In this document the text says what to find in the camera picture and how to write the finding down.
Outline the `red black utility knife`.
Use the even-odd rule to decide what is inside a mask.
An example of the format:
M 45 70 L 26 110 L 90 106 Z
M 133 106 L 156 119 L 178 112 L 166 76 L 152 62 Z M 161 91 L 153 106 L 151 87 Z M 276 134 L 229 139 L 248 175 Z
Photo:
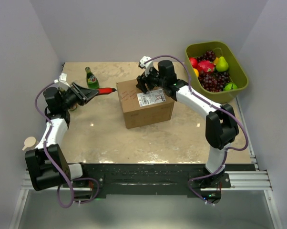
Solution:
M 115 88 L 106 87 L 106 88 L 99 88 L 97 89 L 97 91 L 98 91 L 97 95 L 107 95 L 116 92 L 117 90 Z

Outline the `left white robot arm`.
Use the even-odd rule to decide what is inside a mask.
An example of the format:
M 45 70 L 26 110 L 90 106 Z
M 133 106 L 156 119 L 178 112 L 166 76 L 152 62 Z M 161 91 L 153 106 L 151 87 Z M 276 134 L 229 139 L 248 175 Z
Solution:
M 99 90 L 72 83 L 67 91 L 60 92 L 51 83 L 38 95 L 44 96 L 49 112 L 40 112 L 46 120 L 45 132 L 37 146 L 25 153 L 33 188 L 41 191 L 72 181 L 79 187 L 87 186 L 90 181 L 89 174 L 83 171 L 81 163 L 68 164 L 60 145 L 70 126 L 69 109 L 75 104 L 87 104 L 99 95 Z

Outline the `brown cardboard express box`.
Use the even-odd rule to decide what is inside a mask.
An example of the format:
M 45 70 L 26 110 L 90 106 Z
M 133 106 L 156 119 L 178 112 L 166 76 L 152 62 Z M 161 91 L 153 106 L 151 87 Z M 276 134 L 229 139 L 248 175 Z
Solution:
M 163 89 L 154 88 L 141 92 L 136 80 L 116 84 L 125 127 L 136 127 L 169 121 L 174 108 L 174 100 L 165 95 Z

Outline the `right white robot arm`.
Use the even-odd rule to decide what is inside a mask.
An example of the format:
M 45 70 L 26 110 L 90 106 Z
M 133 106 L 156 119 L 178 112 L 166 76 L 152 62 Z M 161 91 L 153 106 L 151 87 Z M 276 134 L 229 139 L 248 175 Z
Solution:
M 139 61 L 139 67 L 144 73 L 136 78 L 136 87 L 144 94 L 159 87 L 168 97 L 185 104 L 205 119 L 205 138 L 210 150 L 206 171 L 200 178 L 206 186 L 215 187 L 225 168 L 227 149 L 239 133 L 232 106 L 226 104 L 217 109 L 211 100 L 195 93 L 186 81 L 177 78 L 170 60 L 160 61 L 155 68 L 152 59 L 145 56 Z

